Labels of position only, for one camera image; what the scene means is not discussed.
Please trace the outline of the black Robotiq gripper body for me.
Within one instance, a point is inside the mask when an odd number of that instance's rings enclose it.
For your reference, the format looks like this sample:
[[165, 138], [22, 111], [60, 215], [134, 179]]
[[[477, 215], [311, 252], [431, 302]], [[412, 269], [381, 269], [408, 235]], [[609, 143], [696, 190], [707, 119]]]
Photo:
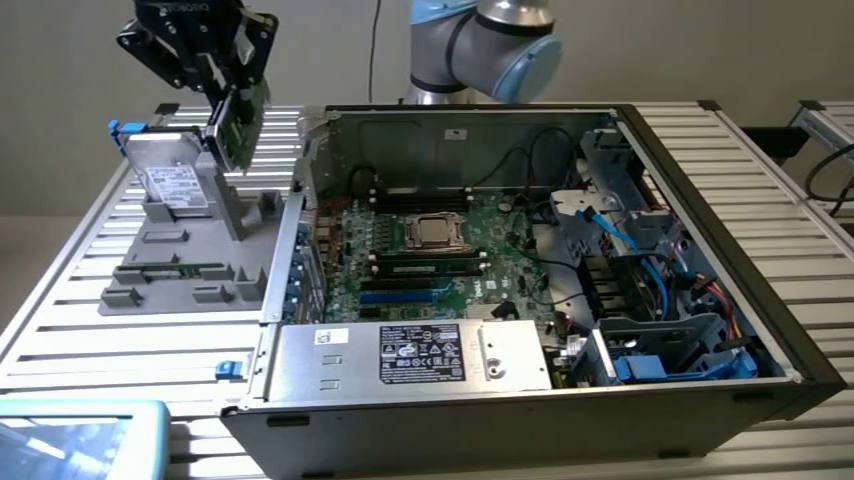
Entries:
[[225, 55], [242, 21], [241, 1], [134, 1], [142, 27], [180, 55]]

